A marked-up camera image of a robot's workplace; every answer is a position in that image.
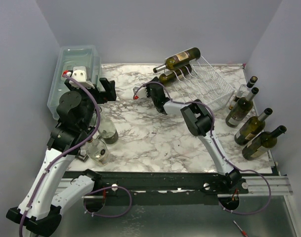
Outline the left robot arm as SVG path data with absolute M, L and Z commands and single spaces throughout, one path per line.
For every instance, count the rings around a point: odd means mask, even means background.
M 49 237 L 63 214 L 82 196 L 96 195 L 102 184 L 98 175 L 86 170 L 77 181 L 56 194 L 60 181 L 80 148 L 97 132 L 99 105 L 117 99 L 115 81 L 100 78 L 104 90 L 65 75 L 68 91 L 59 98 L 57 126 L 50 134 L 42 166 L 23 201 L 8 210 L 6 217 L 19 224 L 19 236 Z

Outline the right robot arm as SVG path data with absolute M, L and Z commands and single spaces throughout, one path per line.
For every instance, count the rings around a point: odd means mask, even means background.
M 215 117 L 212 110 L 199 99 L 192 102 L 177 102 L 157 79 L 144 86 L 147 96 L 153 101 L 157 111 L 164 115 L 183 117 L 189 132 L 199 138 L 210 154 L 217 173 L 220 175 L 219 188 L 231 193 L 241 179 L 240 171 L 229 163 L 227 155 L 215 134 Z

